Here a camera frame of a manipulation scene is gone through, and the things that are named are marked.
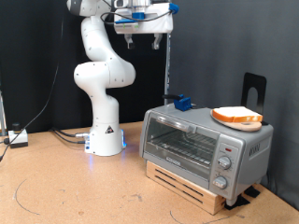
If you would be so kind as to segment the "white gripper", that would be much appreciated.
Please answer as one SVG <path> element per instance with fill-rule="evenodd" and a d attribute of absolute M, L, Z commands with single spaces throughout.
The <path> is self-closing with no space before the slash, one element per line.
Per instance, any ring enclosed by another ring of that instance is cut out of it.
<path fill-rule="evenodd" d="M 172 3 L 115 3 L 114 28 L 125 34 L 128 49 L 134 49 L 132 34 L 155 34 L 153 49 L 160 48 L 163 33 L 173 30 Z"/>

